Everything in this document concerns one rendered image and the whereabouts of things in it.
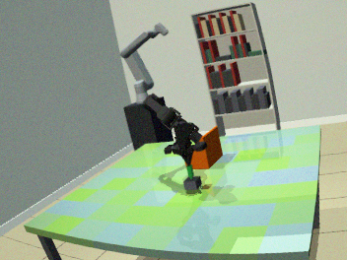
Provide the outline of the green cylinder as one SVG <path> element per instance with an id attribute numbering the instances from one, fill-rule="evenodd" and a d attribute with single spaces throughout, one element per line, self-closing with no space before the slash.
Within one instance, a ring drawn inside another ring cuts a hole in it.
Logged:
<path id="1" fill-rule="evenodd" d="M 188 172 L 188 177 L 193 177 L 194 176 L 194 171 L 193 171 L 193 166 L 191 165 L 187 165 L 187 172 Z"/>

